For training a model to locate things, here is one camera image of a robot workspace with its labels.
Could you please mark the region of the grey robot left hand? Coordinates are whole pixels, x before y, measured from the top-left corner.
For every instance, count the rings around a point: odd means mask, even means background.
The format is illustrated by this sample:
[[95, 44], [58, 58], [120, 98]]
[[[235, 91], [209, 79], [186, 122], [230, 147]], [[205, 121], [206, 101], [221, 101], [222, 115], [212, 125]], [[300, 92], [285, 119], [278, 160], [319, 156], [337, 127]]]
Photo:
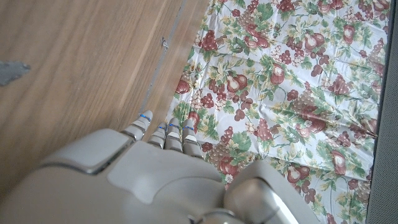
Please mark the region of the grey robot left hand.
[[28, 64], [18, 61], [1, 61], [1, 86], [22, 77], [30, 71]]

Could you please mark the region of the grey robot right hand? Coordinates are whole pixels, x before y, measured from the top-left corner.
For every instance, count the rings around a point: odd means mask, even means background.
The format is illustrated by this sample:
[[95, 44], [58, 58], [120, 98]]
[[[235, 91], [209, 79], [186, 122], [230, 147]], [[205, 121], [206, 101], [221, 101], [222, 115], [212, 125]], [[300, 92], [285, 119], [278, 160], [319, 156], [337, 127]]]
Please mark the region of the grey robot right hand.
[[265, 161], [225, 187], [203, 160], [193, 122], [152, 112], [123, 131], [100, 129], [43, 159], [1, 204], [2, 223], [316, 223], [298, 192]]

